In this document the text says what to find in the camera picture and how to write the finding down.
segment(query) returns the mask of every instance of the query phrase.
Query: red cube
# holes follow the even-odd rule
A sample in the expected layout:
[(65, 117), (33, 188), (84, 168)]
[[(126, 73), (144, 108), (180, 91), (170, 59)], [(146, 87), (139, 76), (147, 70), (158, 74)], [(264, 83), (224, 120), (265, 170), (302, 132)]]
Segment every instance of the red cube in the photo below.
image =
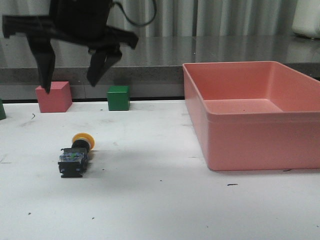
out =
[(41, 113), (65, 113), (72, 105), (68, 81), (53, 81), (49, 94), (44, 88), (38, 86), (35, 94)]

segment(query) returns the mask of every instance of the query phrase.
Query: white curtain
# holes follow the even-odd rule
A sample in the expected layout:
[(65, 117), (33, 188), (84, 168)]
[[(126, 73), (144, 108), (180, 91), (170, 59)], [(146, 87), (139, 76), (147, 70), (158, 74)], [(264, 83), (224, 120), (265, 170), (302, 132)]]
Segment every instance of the white curtain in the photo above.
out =
[[(127, 15), (137, 22), (146, 22), (153, 15), (151, 0), (118, 2), (123, 4)], [(146, 27), (132, 26), (116, 6), (110, 11), (107, 24), (134, 31), (141, 37), (288, 35), (292, 33), (291, 26), (297, 4), (297, 0), (156, 2), (156, 19)], [(50, 0), (0, 0), (0, 14), (47, 14), (49, 5)]]

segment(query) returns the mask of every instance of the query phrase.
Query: table surface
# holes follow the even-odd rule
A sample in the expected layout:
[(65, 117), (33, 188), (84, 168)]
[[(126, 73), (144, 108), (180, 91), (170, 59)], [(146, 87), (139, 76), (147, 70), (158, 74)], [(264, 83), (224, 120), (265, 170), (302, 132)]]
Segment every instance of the table surface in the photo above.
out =
[[(320, 170), (210, 171), (184, 101), (4, 108), (0, 240), (319, 239)], [(95, 138), (89, 169), (60, 178), (78, 132)]]

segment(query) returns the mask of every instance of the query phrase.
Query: pink plastic bin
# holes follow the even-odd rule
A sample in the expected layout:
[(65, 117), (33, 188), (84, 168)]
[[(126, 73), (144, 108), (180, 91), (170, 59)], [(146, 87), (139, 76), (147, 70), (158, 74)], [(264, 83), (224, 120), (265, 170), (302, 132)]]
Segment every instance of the pink plastic bin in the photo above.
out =
[(320, 168), (320, 82), (274, 61), (186, 63), (184, 93), (210, 169)]

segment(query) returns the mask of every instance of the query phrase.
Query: green cube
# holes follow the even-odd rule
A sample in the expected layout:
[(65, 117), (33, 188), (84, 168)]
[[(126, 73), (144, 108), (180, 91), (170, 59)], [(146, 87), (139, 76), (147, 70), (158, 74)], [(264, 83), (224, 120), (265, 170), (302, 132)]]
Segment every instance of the green cube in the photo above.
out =
[(107, 93), (109, 111), (128, 111), (130, 107), (129, 86), (111, 86)]
[(5, 119), (5, 118), (6, 118), (6, 112), (5, 112), (2, 100), (0, 98), (0, 120)]

